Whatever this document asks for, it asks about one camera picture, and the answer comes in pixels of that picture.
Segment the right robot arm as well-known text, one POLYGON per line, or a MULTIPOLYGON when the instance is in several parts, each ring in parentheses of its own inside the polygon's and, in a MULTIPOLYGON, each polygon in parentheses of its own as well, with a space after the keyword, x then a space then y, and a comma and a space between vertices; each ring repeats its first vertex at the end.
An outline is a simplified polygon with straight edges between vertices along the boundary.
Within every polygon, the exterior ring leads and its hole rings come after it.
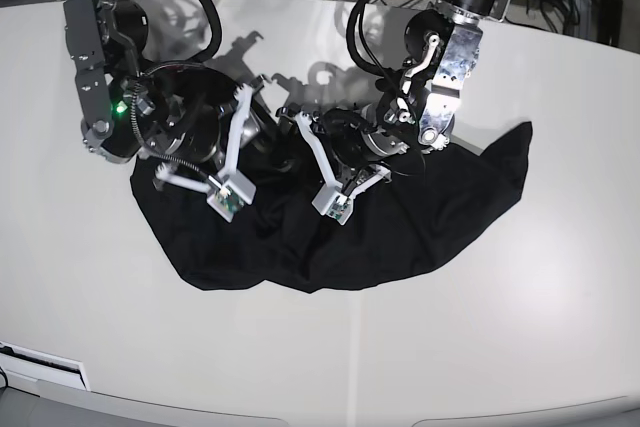
POLYGON ((266 136, 251 85, 208 66, 222 25, 213 0, 197 0, 208 43, 185 59, 152 61, 147 12, 137 0, 57 0, 73 62, 86 148, 112 163, 136 156, 211 172, 266 136))

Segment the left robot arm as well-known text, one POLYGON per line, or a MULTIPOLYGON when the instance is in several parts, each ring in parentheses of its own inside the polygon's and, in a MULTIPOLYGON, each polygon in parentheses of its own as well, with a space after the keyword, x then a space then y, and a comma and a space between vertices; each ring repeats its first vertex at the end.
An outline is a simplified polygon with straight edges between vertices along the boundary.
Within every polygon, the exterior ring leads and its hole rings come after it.
POLYGON ((346 27, 354 63, 383 80, 378 105, 349 119, 360 130, 364 156, 382 159, 410 148, 440 151, 449 144, 464 82, 478 60, 479 23, 503 20, 510 0, 433 0, 407 24, 408 57, 397 71, 383 67, 366 43, 363 20, 369 1, 356 2, 346 27))

